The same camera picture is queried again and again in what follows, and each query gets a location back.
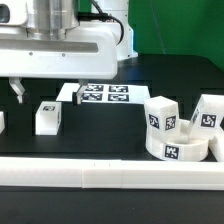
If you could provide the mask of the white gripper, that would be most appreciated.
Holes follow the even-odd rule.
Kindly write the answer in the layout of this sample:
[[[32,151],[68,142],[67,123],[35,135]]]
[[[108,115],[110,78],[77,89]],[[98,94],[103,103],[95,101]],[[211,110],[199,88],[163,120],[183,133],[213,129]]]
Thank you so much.
[[[117,74],[117,38],[108,29],[82,23],[68,30],[65,40],[32,40],[25,30],[0,33],[0,77],[9,84],[23,103],[25,89],[21,78],[112,79]],[[80,105],[88,86],[79,80],[72,103]]]

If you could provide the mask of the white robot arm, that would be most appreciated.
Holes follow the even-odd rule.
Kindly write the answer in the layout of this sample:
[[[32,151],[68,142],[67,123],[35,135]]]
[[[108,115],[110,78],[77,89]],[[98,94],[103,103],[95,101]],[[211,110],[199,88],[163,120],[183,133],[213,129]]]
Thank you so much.
[[[76,79],[79,104],[90,80],[108,80],[121,61],[135,58],[129,0],[0,0],[0,77],[19,102],[27,98],[23,78]]]

